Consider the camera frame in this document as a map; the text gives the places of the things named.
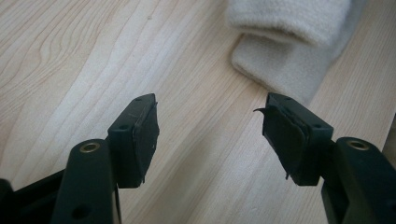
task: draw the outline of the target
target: black clamp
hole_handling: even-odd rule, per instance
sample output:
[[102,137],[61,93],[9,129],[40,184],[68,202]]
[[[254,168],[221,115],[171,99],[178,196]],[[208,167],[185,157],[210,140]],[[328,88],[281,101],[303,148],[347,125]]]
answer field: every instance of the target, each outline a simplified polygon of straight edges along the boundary
[[155,95],[132,100],[107,132],[73,147],[63,171],[23,189],[0,179],[0,223],[121,223],[118,189],[144,183],[157,146]]
[[396,171],[371,143],[343,137],[293,99],[269,93],[262,135],[299,186],[316,186],[329,223],[396,223]]

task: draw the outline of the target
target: wood grain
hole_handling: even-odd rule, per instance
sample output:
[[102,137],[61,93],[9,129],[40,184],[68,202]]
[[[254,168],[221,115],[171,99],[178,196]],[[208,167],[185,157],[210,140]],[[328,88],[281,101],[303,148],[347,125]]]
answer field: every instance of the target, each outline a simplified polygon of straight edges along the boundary
[[[382,148],[396,112],[396,4],[369,1],[310,109]],[[225,0],[1,1],[0,177],[20,189],[65,167],[135,97],[157,95],[161,134],[124,223],[326,223],[261,136],[267,91],[233,70]]]

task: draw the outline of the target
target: white towel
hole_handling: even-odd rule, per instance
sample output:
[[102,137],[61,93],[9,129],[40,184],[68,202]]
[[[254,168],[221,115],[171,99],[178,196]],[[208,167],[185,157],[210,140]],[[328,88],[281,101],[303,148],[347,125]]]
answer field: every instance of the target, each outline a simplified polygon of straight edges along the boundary
[[352,36],[365,2],[230,0],[228,23],[248,34],[233,52],[233,66],[306,105]]

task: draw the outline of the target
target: clamp jaw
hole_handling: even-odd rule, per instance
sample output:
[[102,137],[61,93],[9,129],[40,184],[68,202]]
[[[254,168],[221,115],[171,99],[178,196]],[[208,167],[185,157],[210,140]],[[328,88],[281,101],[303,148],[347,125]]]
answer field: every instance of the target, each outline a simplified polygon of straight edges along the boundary
[[121,223],[118,189],[144,183],[157,146],[155,95],[132,100],[107,132],[73,147],[63,171],[23,189],[0,179],[0,223]]
[[373,144],[332,141],[332,126],[293,99],[269,93],[262,135],[298,186],[316,186],[331,224],[396,223],[396,171]]

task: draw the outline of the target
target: white cloth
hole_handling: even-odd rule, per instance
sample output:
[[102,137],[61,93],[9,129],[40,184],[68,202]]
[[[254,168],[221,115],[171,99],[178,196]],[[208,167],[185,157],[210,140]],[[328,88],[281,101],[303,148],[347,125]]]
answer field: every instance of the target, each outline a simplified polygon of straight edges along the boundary
[[233,52],[233,66],[306,105],[352,36],[365,2],[230,0],[228,23],[248,34]]

